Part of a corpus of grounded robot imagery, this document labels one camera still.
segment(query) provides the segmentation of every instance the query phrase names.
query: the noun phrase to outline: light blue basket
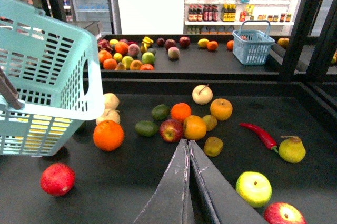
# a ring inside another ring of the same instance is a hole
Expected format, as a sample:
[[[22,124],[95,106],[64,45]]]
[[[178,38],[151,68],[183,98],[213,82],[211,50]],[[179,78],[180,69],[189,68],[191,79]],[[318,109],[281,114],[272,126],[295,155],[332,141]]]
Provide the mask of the light blue basket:
[[[242,30],[247,22],[267,22],[265,33],[260,30]],[[270,22],[267,20],[244,21],[239,30],[233,31],[233,54],[243,65],[264,65],[275,40],[269,36]]]
[[[0,0],[0,37],[0,67],[24,104],[14,109],[0,95],[0,155],[54,155],[103,113],[97,41],[19,0]]]

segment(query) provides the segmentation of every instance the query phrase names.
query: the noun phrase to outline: white wall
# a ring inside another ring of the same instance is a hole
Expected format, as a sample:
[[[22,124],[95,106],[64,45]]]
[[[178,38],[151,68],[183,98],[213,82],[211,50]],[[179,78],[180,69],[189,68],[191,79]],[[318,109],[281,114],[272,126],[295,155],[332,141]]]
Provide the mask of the white wall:
[[[122,34],[182,34],[184,0],[118,0]]]

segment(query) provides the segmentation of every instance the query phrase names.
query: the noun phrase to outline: basket handle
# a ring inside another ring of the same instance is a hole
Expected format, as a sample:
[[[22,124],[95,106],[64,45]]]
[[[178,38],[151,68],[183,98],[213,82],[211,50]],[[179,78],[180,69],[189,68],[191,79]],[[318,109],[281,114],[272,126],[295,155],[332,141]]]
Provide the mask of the basket handle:
[[[265,32],[264,32],[264,35],[265,35],[265,36],[269,36],[269,32],[270,32],[270,22],[269,22],[268,20],[246,20],[246,21],[244,21],[244,22],[241,24],[241,26],[240,26],[239,33],[237,34],[238,36],[241,35],[241,28],[243,27],[243,25],[244,25],[245,23],[248,23],[248,22],[250,22],[250,23],[261,23],[261,22],[266,22],[266,23],[268,23],[268,27],[266,28],[266,30],[265,30]]]

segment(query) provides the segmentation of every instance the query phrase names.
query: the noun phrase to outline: apple stem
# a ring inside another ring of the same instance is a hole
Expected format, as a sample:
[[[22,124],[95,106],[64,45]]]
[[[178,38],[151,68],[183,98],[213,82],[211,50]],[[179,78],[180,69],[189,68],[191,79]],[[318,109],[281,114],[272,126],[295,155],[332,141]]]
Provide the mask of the apple stem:
[[[207,84],[207,85],[205,85],[200,91],[199,91],[199,93],[198,94],[200,94],[201,92],[202,92],[202,90],[203,89],[205,89],[207,86],[209,86],[210,84]]]

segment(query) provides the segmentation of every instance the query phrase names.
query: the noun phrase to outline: black tray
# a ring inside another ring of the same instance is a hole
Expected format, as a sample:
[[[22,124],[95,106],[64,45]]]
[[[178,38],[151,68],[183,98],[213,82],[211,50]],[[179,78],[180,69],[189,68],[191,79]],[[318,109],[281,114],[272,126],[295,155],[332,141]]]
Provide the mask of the black tray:
[[[223,139],[223,151],[211,160],[228,182],[235,186],[242,172],[259,171],[273,187],[270,203],[285,201],[296,206],[308,223],[337,223],[336,112],[300,83],[207,83],[214,98],[227,98],[234,111],[197,144],[203,147],[208,136]],[[139,137],[134,125],[151,120],[151,109],[160,103],[186,102],[194,114],[208,114],[209,104],[201,106],[192,100],[191,92],[198,84],[206,83],[103,80],[104,92],[116,93],[121,101],[122,146],[114,152],[97,149],[92,140],[95,122],[89,121],[84,132],[75,134],[54,157],[0,156],[0,222],[132,223],[155,192],[177,146],[164,143],[159,134]],[[254,133],[241,128],[240,122],[259,125],[278,143],[282,135],[298,135],[306,157],[299,164],[286,163]],[[42,171],[55,162],[70,165],[77,175],[75,187],[59,198],[39,186]],[[204,223],[192,179],[190,187],[196,223]],[[264,208],[257,211],[262,214]]]
[[[308,86],[337,111],[337,82],[310,82]]]
[[[174,39],[177,43],[183,35],[150,35],[156,42],[159,37]],[[226,48],[226,43],[233,39],[232,35],[187,35],[191,39],[189,49],[180,49],[180,60],[171,61],[165,48],[156,49],[156,62],[153,71],[139,70],[104,70],[101,68],[103,78],[149,78],[149,79],[216,79],[216,80],[277,80],[282,64],[281,57],[271,50],[264,65],[242,65],[231,51]],[[103,38],[122,39],[137,42],[141,45],[144,35],[107,35]],[[199,49],[197,42],[201,38],[219,43],[215,52]]]

